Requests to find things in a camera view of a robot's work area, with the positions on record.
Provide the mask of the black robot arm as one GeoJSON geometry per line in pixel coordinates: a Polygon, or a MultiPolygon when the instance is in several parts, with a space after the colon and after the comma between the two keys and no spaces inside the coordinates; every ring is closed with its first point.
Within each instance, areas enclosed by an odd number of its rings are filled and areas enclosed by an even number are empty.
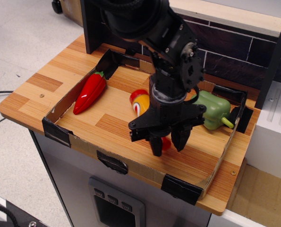
{"type": "Polygon", "coordinates": [[[181,151],[192,128],[204,123],[206,111],[195,99],[186,100],[204,80],[193,31],[167,0],[83,0],[81,7],[86,26],[94,13],[114,35],[151,52],[155,72],[149,81],[150,104],[129,123],[131,140],[148,141],[159,157],[162,139],[170,135],[181,151]]]}

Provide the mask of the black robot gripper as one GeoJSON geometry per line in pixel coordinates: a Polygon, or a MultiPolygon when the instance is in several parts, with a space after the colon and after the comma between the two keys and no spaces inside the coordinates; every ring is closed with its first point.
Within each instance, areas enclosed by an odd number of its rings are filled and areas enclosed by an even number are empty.
{"type": "Polygon", "coordinates": [[[204,123],[206,106],[183,101],[178,105],[162,105],[150,101],[149,108],[129,123],[132,141],[149,140],[154,156],[162,155],[164,137],[171,133],[171,140],[178,152],[184,149],[193,127],[204,123]]]}

